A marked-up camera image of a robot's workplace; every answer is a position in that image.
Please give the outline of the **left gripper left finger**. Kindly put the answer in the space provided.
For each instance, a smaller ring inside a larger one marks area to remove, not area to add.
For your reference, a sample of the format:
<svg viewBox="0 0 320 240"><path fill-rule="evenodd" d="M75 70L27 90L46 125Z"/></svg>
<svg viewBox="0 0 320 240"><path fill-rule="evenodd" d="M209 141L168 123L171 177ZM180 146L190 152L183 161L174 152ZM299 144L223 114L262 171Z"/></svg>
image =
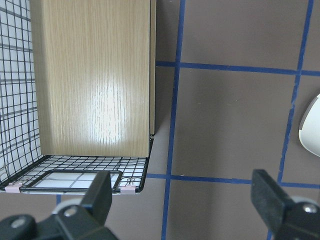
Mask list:
<svg viewBox="0 0 320 240"><path fill-rule="evenodd" d="M109 171L99 171L80 202L89 214L104 225L112 205L111 174Z"/></svg>

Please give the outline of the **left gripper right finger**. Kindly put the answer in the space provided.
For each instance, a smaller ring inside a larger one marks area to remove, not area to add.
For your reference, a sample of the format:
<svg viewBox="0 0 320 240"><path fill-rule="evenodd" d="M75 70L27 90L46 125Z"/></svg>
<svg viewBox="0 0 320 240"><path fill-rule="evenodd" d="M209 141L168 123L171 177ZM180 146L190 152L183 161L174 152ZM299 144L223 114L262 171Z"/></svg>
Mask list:
<svg viewBox="0 0 320 240"><path fill-rule="evenodd" d="M264 169L252 171L250 199L269 230L279 230L296 204Z"/></svg>

